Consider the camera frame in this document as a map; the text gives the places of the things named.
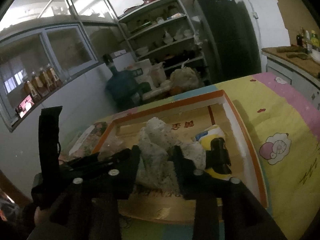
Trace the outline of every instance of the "metal screw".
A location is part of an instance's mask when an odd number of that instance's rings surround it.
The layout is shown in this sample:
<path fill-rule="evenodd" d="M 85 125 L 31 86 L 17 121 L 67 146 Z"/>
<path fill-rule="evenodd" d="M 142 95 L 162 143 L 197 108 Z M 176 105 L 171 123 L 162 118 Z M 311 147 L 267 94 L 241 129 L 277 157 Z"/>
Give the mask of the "metal screw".
<path fill-rule="evenodd" d="M 230 181 L 231 181 L 233 184 L 239 184 L 239 183 L 241 182 L 241 180 L 239 180 L 239 179 L 236 178 L 236 177 L 232 177 L 232 178 L 230 179 Z"/>
<path fill-rule="evenodd" d="M 193 171 L 193 174 L 196 175 L 196 176 L 200 176 L 200 175 L 203 174 L 203 170 L 201 170 L 201 169 L 196 169 L 196 170 Z"/>
<path fill-rule="evenodd" d="M 83 179 L 82 178 L 75 178 L 72 183 L 73 184 L 81 184 L 83 182 Z"/>
<path fill-rule="evenodd" d="M 110 170 L 110 171 L 108 172 L 108 174 L 109 174 L 110 176 L 116 176 L 116 175 L 119 174 L 119 170 Z"/>

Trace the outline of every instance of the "electrical wire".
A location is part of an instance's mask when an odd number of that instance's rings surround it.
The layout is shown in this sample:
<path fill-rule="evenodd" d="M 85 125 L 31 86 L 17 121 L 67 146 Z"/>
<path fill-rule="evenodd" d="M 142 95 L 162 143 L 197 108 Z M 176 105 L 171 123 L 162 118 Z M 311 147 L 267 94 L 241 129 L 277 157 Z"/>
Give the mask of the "electrical wire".
<path fill-rule="evenodd" d="M 251 6 L 251 9 L 252 9 L 252 15 L 255 15 L 255 14 L 257 14 L 255 11 L 254 11 L 254 8 L 253 8 L 253 5 L 252 5 L 252 3 L 251 3 L 251 1 L 250 0 L 248 0 L 249 1 L 249 3 L 250 3 L 250 6 Z M 259 60 L 260 60 L 260 63 L 261 63 L 261 47 L 262 47 L 262 44 L 261 44 L 261 32 L 260 32 L 260 26 L 259 26 L 259 22 L 258 22 L 258 19 L 257 18 L 255 18 L 255 20 L 256 20 L 256 23 L 257 23 L 257 26 L 258 26 L 258 33 L 259 33 L 259 41 L 258 41 L 258 47 L 259 47 Z"/>

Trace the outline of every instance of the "wooden countertop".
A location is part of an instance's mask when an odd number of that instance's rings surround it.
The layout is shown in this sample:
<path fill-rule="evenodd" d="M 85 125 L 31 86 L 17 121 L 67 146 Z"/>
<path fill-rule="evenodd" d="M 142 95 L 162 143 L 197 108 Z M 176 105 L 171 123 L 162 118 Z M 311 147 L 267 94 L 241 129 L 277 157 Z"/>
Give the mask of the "wooden countertop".
<path fill-rule="evenodd" d="M 262 51 L 290 62 L 291 64 L 294 64 L 298 68 L 304 70 L 311 76 L 318 79 L 318 73 L 320 72 L 320 65 L 314 62 L 313 59 L 303 60 L 297 57 L 287 58 L 286 56 L 287 52 L 277 52 L 276 48 L 263 48 Z"/>

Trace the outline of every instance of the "condiment bottle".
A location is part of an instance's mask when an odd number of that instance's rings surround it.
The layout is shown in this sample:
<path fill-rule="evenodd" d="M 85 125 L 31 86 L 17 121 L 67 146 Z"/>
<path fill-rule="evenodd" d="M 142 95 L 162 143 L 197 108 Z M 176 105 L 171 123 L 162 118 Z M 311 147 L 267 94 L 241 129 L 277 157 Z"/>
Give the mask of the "condiment bottle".
<path fill-rule="evenodd" d="M 297 34 L 296 39 L 297 39 L 297 45 L 302 47 L 303 46 L 303 44 L 302 44 L 302 36 L 301 36 L 300 33 Z"/>
<path fill-rule="evenodd" d="M 314 46 L 320 47 L 319 46 L 319 40 L 318 40 L 318 35 L 314 30 L 311 30 L 311 43 Z"/>
<path fill-rule="evenodd" d="M 40 78 L 49 91 L 53 91 L 56 89 L 56 87 L 53 84 L 53 81 L 49 78 L 47 72 L 44 71 L 43 67 L 40 68 Z"/>
<path fill-rule="evenodd" d="M 309 34 L 308 31 L 306 31 L 305 39 L 306 39 L 306 42 L 307 42 L 307 41 L 308 41 L 308 42 L 311 41 L 311 40 L 310 40 L 310 34 Z M 308 42 L 307 42 L 307 49 L 308 49 L 308 53 L 310 54 L 310 53 L 312 53 L 312 45 L 309 44 Z"/>
<path fill-rule="evenodd" d="M 50 65 L 47 65 L 47 74 L 48 74 L 48 77 L 53 81 L 56 87 L 62 86 L 62 81 L 60 80 L 60 78 L 58 77 L 58 75 Z"/>
<path fill-rule="evenodd" d="M 38 77 L 34 71 L 32 72 L 31 83 L 42 98 L 45 97 L 47 94 L 49 94 L 49 91 L 43 85 L 40 77 Z"/>
<path fill-rule="evenodd" d="M 33 84 L 28 80 L 28 78 L 24 78 L 23 88 L 28 95 L 31 95 L 34 103 L 39 102 L 41 100 L 40 95 L 34 88 Z"/>
<path fill-rule="evenodd" d="M 300 33 L 301 33 L 301 37 L 302 37 L 303 52 L 308 53 L 307 43 L 306 43 L 306 35 L 305 35 L 305 30 L 303 27 L 300 27 Z"/>

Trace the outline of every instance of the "cabinet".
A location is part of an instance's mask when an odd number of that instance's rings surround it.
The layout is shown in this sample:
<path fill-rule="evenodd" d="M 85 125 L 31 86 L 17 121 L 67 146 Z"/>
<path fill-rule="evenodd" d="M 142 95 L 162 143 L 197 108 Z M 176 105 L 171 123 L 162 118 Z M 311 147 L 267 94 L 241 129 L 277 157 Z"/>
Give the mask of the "cabinet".
<path fill-rule="evenodd" d="M 271 58 L 267 60 L 266 71 L 287 81 L 320 111 L 320 81 L 318 81 L 319 84 L 314 84 L 306 77 L 307 73 L 305 73 L 306 76 L 303 76 L 289 66 Z"/>

